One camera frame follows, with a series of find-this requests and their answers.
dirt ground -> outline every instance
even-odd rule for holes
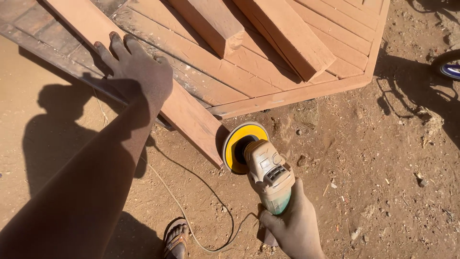
[[[460,85],[433,75],[428,65],[433,55],[460,46],[460,9],[440,0],[410,3],[392,1],[368,86],[223,121],[228,129],[256,121],[268,130],[304,180],[329,258],[460,254]],[[101,94],[98,102],[89,86],[8,40],[0,38],[0,46],[2,228],[107,124],[101,109],[111,121],[121,107]],[[418,114],[420,106],[432,119]],[[186,209],[201,244],[222,246],[232,227],[257,213],[258,196],[245,176],[216,170],[177,132],[155,127],[150,136],[148,162]],[[426,187],[418,186],[415,173]],[[161,258],[164,229],[179,216],[160,180],[140,162],[105,257]],[[219,254],[191,241],[186,258],[287,258],[262,246],[256,222],[249,218]]]

hand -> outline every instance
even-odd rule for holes
[[[94,43],[99,55],[112,69],[112,84],[130,103],[144,97],[149,105],[163,105],[173,90],[173,69],[164,57],[153,59],[132,36],[124,41],[118,33],[110,33],[112,49],[118,60],[99,41]]]
[[[260,214],[259,221],[270,230],[290,258],[327,258],[321,249],[315,208],[305,196],[300,178],[295,178],[286,212],[277,217],[265,210]]]

